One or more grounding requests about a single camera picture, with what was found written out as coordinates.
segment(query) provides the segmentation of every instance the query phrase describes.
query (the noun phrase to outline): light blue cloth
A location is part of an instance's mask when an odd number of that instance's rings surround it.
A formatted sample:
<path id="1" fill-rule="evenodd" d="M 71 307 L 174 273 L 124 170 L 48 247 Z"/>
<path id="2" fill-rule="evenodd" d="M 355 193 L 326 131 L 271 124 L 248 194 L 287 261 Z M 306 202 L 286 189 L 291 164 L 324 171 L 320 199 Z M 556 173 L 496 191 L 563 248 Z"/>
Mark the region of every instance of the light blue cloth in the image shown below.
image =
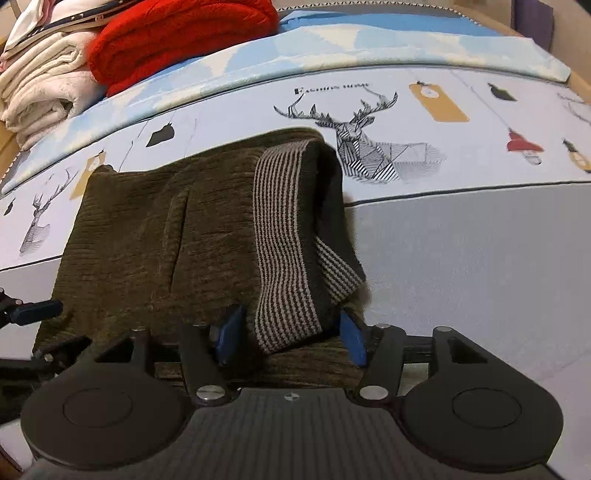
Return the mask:
<path id="1" fill-rule="evenodd" d="M 16 166 L 2 193 L 117 130 L 195 100 L 285 76 L 348 67 L 440 64 L 565 82 L 570 69 L 523 37 L 393 31 L 364 25 L 300 27 L 188 60 L 71 118 Z"/>
<path id="2" fill-rule="evenodd" d="M 314 12 L 296 10 L 284 17 L 280 31 L 287 32 L 299 27 L 334 24 L 367 25 L 399 31 L 421 31 L 455 33 L 474 37 L 499 37 L 490 28 L 477 25 L 468 17 L 437 17 L 435 15 L 413 14 L 360 14 L 347 15 L 341 12 Z"/>

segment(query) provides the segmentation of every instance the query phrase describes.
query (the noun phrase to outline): red towel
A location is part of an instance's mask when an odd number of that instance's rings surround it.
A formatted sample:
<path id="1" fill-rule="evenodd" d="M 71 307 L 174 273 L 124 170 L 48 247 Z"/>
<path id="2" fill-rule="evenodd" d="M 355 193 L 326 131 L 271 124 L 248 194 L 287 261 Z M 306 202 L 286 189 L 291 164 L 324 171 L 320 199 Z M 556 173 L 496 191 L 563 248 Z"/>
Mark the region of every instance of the red towel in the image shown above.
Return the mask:
<path id="1" fill-rule="evenodd" d="M 276 32 L 271 0 L 143 0 L 89 46 L 88 65 L 115 95 L 166 67 Z"/>

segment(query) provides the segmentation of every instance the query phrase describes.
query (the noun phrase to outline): round joint cover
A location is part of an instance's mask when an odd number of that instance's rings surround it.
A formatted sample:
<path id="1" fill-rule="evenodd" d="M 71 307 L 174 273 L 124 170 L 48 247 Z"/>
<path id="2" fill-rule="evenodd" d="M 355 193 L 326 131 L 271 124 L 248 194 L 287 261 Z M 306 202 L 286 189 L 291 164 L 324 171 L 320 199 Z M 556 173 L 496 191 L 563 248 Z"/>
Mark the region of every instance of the round joint cover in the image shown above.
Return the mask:
<path id="1" fill-rule="evenodd" d="M 48 382 L 21 414 L 38 456 L 102 470 L 145 459 L 167 446 L 184 421 L 180 396 L 129 365 L 91 364 Z"/>
<path id="2" fill-rule="evenodd" d="M 511 368 L 458 365 L 418 384 L 404 398 L 411 438 L 449 465 L 506 472 L 547 461 L 563 417 L 546 390 Z"/>

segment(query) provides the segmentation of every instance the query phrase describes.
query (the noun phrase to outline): brown corduroy garment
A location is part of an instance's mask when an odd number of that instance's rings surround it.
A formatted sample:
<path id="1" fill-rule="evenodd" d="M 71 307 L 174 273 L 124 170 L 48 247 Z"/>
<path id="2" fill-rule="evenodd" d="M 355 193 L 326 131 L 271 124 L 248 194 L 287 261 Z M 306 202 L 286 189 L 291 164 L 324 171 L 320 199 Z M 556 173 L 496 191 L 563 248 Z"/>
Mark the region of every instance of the brown corduroy garment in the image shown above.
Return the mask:
<path id="1" fill-rule="evenodd" d="M 347 238 L 340 167 L 311 129 L 288 129 L 153 171 L 91 176 L 36 348 L 132 327 L 175 334 L 241 302 L 248 361 L 233 379 L 352 386 L 361 373 L 326 330 L 364 280 Z M 270 356 L 261 353 L 272 353 Z"/>

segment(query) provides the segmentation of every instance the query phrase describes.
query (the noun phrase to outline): purple object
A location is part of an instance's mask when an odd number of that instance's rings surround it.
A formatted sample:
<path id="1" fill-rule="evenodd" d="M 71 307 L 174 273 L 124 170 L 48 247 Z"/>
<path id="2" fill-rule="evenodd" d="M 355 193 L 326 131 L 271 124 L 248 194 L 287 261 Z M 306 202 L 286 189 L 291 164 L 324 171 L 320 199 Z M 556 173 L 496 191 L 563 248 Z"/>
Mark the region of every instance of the purple object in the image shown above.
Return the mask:
<path id="1" fill-rule="evenodd" d="M 554 10 L 539 0 L 513 0 L 513 30 L 532 38 L 537 45 L 550 51 L 554 33 Z"/>

